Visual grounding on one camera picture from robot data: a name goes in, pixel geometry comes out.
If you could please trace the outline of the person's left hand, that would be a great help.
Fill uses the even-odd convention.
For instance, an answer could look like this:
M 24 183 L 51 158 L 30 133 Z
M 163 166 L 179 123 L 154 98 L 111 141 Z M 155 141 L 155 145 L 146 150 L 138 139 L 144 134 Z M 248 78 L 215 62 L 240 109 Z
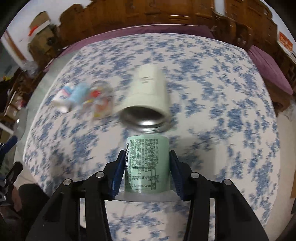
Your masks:
M 12 193 L 11 193 L 11 199 L 14 204 L 15 211 L 19 212 L 22 209 L 22 200 L 19 195 L 19 191 L 15 186 L 14 186 Z

